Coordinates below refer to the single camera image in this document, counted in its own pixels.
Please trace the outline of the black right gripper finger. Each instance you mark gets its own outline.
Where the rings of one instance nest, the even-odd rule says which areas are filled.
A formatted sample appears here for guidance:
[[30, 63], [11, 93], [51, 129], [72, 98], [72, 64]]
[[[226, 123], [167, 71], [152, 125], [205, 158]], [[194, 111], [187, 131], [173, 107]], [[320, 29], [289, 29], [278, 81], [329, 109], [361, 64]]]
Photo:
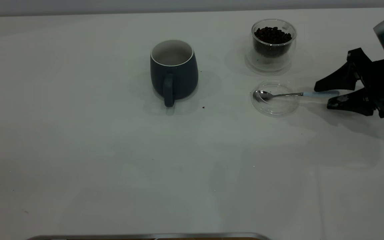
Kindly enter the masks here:
[[349, 94], [343, 94], [328, 100], [327, 108], [355, 112], [364, 116], [372, 116], [378, 110], [374, 103], [374, 91], [362, 88]]
[[364, 76], [370, 73], [372, 61], [364, 53], [362, 48], [350, 50], [347, 53], [346, 63], [343, 64], [334, 73], [317, 81], [314, 91], [331, 90], [355, 90], [356, 82], [363, 80]]

